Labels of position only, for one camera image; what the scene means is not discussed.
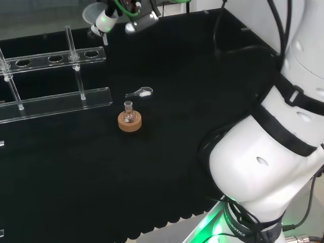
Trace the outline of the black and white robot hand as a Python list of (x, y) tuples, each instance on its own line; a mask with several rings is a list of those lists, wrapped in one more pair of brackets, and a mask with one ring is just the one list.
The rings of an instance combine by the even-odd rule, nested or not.
[(125, 25), (126, 33), (133, 34), (155, 24), (161, 13), (156, 1), (96, 1), (83, 12), (84, 20), (91, 25), (91, 32), (100, 37), (107, 37), (123, 15), (129, 19)]

